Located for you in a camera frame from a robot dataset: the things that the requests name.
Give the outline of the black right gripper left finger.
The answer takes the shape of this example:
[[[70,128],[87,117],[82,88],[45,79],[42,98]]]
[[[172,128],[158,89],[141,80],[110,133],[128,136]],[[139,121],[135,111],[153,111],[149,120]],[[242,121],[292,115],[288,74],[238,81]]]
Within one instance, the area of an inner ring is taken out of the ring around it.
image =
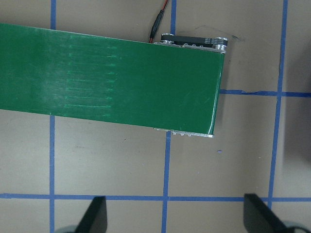
[[[105,233],[107,231],[107,208],[105,196],[94,197],[80,223],[76,233]]]

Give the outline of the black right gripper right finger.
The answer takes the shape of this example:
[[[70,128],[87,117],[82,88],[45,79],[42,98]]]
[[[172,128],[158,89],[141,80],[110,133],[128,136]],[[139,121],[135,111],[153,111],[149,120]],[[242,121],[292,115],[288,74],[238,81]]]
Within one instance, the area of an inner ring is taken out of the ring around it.
[[[245,194],[243,224],[248,233],[286,233],[287,227],[256,194]]]

